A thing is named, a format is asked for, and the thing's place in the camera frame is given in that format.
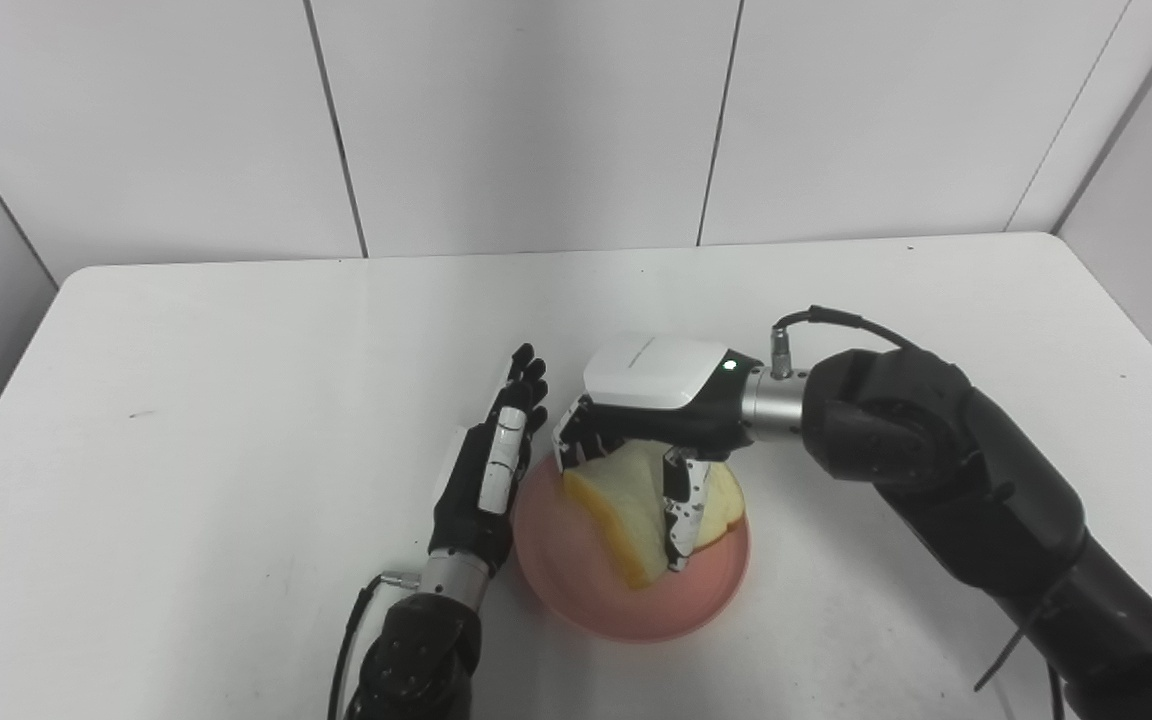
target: robotic hand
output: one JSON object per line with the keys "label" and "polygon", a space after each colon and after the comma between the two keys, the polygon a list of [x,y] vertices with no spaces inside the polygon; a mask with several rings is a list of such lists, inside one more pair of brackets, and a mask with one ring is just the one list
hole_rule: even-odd
{"label": "robotic hand", "polygon": [[[896,350],[795,370],[795,323],[864,329]],[[554,430],[559,465],[622,438],[673,446],[672,569],[690,555],[695,529],[676,509],[704,503],[705,461],[797,438],[832,477],[872,483],[950,575],[1016,621],[982,683],[1024,635],[1084,720],[1152,719],[1152,598],[1087,532],[1069,483],[956,366],[857,314],[812,306],[773,325],[771,367],[720,344],[621,338],[589,362],[585,389]]]}
{"label": "robotic hand", "polygon": [[358,596],[333,676],[328,719],[339,720],[340,683],[353,636],[380,583],[412,589],[385,615],[346,707],[349,720],[460,719],[470,710],[479,662],[480,601],[509,556],[509,510],[531,460],[531,435],[545,423],[544,359],[524,344],[483,423],[465,432],[447,487],[434,506],[429,561],[419,577],[384,573]]}

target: black cable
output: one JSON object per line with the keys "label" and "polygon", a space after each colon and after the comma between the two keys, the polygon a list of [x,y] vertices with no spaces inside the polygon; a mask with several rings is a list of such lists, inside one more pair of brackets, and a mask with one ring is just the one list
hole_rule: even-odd
{"label": "black cable", "polygon": [[332,698],[328,700],[328,720],[340,719],[340,684],[344,682],[344,670],[348,670],[349,649],[353,647],[353,638],[358,634],[362,616],[367,612],[367,602],[371,602],[371,596],[376,593],[376,589],[379,585],[380,575],[376,575],[367,583],[366,588],[358,591],[357,600],[353,601],[353,611],[349,611],[349,619],[344,623],[344,638],[340,642],[338,666],[335,666],[335,670],[332,673]]}
{"label": "black cable", "polygon": [[1047,683],[1052,688],[1052,720],[1064,720],[1064,696],[1060,692],[1060,675],[1047,664]]}
{"label": "black cable", "polygon": [[873,323],[873,320],[861,318],[859,314],[844,313],[844,311],[832,309],[832,306],[809,306],[806,310],[797,311],[797,313],[783,316],[783,318],[776,320],[776,324],[772,325],[772,327],[774,329],[785,329],[797,323],[841,325],[841,327],[856,328],[865,331],[870,334],[876,334],[896,347],[915,348],[915,350],[918,348],[918,346],[914,344],[914,342],[905,340],[900,334],[882,327],[882,325],[879,325],[878,323]]}

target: pink bowl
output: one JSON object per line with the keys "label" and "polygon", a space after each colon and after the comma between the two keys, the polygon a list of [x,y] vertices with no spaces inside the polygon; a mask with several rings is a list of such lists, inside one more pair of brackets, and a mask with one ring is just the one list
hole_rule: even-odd
{"label": "pink bowl", "polygon": [[668,641],[717,617],[736,594],[749,566],[749,523],[634,591],[616,574],[589,511],[562,490],[553,457],[536,465],[513,510],[518,564],[551,611],[600,637],[635,643]]}

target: fingertip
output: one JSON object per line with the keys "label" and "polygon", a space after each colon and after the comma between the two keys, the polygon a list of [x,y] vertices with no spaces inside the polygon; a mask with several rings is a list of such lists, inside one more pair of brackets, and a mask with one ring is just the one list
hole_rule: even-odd
{"label": "fingertip", "polygon": [[531,411],[531,415],[526,417],[526,432],[535,433],[536,430],[539,430],[548,418],[550,410],[545,410],[544,407],[536,407],[536,409]]}
{"label": "fingertip", "polygon": [[536,357],[531,363],[526,364],[526,367],[522,370],[522,379],[528,382],[536,382],[545,374],[545,361],[540,357]]}

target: metal connector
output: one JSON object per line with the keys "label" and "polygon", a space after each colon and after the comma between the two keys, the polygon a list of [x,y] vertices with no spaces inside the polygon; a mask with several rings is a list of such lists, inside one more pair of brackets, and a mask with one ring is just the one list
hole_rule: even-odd
{"label": "metal connector", "polygon": [[380,574],[380,582],[394,588],[402,588],[404,591],[415,591],[416,588],[420,586],[420,574],[385,570]]}
{"label": "metal connector", "polygon": [[783,381],[794,374],[790,359],[790,333],[786,328],[772,328],[772,378]]}

